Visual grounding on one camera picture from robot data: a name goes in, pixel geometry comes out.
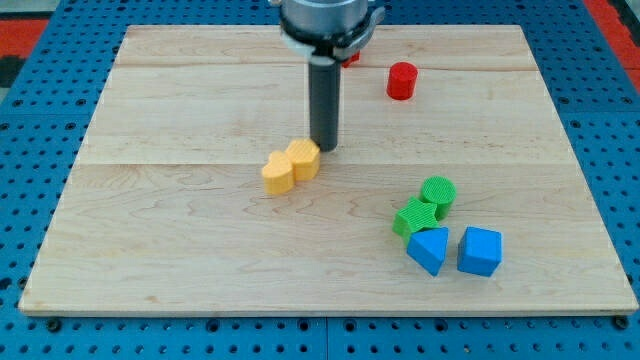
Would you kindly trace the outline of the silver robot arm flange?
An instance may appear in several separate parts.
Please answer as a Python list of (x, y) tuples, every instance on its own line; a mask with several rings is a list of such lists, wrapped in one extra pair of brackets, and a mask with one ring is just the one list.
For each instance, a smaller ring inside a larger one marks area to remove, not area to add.
[(349, 60), (373, 37), (384, 7), (369, 0), (269, 0), (279, 12), (281, 39), (305, 60), (328, 66)]

